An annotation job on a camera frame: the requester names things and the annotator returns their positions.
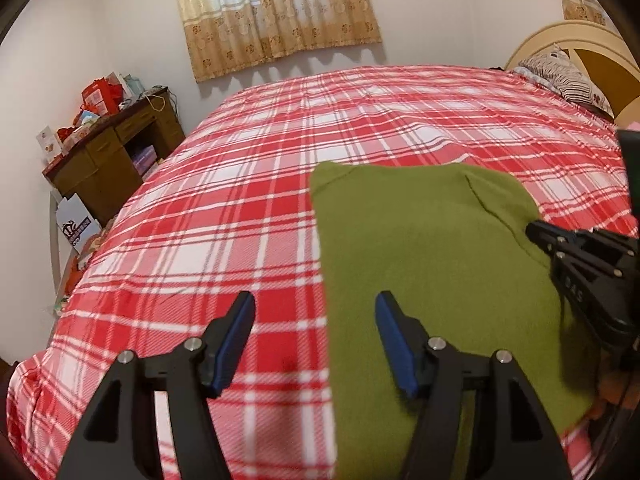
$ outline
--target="red box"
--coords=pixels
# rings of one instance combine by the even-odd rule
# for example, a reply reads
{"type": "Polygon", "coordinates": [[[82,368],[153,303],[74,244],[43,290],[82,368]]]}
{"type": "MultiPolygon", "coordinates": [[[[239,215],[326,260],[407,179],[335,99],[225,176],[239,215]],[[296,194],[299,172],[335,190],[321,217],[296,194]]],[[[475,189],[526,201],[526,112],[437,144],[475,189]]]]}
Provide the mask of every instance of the red box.
{"type": "Polygon", "coordinates": [[[84,104],[89,109],[96,110],[100,117],[117,114],[120,111],[118,103],[111,92],[111,85],[107,83],[105,78],[96,79],[85,88],[82,91],[82,99],[84,104]]]}

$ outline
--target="green fabric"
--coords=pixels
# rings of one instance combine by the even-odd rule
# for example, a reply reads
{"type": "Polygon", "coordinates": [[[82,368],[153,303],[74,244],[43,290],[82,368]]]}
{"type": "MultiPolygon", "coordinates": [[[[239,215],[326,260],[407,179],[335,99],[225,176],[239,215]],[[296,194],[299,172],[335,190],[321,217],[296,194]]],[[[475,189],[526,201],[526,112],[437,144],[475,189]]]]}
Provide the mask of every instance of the green fabric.
{"type": "Polygon", "coordinates": [[[512,176],[466,164],[324,162],[310,181],[328,315],[339,479],[400,472],[415,427],[374,321],[391,290],[460,351],[513,352],[558,431],[590,407],[598,349],[525,235],[538,208],[512,176]]]}

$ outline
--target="white cord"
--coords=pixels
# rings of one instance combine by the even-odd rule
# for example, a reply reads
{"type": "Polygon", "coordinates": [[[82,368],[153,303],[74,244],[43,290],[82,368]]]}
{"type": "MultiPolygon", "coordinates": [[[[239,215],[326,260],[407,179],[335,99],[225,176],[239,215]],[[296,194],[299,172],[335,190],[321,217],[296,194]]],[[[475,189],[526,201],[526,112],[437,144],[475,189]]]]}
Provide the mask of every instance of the white cord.
{"type": "Polygon", "coordinates": [[[149,101],[149,104],[151,105],[151,107],[154,109],[154,111],[160,113],[164,110],[164,108],[166,107],[166,99],[160,95],[154,95],[154,97],[157,97],[158,99],[162,99],[162,108],[160,108],[159,110],[154,106],[154,104],[151,102],[151,97],[149,97],[148,95],[145,95],[146,100],[149,101]]]}

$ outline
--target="wall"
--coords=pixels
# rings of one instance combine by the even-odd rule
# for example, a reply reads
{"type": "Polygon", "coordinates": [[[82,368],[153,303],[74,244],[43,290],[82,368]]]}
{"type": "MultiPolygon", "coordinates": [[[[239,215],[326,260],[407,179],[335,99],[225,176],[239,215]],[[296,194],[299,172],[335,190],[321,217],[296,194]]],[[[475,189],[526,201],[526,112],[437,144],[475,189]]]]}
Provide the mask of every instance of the wall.
{"type": "Polygon", "coordinates": [[[473,64],[504,66],[529,35],[560,22],[562,0],[468,0],[473,64]]]}
{"type": "Polygon", "coordinates": [[[149,88],[168,85],[190,132],[222,100],[255,84],[360,64],[470,64],[465,0],[372,0],[384,44],[300,52],[197,85],[175,0],[94,0],[114,67],[149,88]]]}
{"type": "Polygon", "coordinates": [[[31,0],[0,46],[0,356],[43,350],[54,299],[49,185],[35,136],[68,125],[104,72],[89,0],[31,0]]]}

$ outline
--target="blue gripper pad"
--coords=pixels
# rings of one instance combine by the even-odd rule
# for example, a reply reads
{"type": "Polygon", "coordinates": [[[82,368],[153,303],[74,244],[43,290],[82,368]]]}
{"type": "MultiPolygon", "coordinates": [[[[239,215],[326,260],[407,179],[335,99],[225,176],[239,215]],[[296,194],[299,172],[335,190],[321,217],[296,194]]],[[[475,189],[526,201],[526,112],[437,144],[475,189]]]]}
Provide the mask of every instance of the blue gripper pad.
{"type": "Polygon", "coordinates": [[[242,352],[254,325],[254,297],[248,292],[238,295],[225,320],[229,321],[229,325],[216,353],[215,372],[211,383],[216,396],[220,396],[225,388],[231,386],[238,369],[242,352]]]}
{"type": "Polygon", "coordinates": [[[409,399],[415,399],[420,393],[420,382],[415,369],[415,364],[420,360],[420,355],[417,355],[420,347],[415,336],[428,339],[428,335],[417,319],[402,313],[393,295],[387,291],[381,292],[376,298],[376,325],[398,388],[409,399]]]}

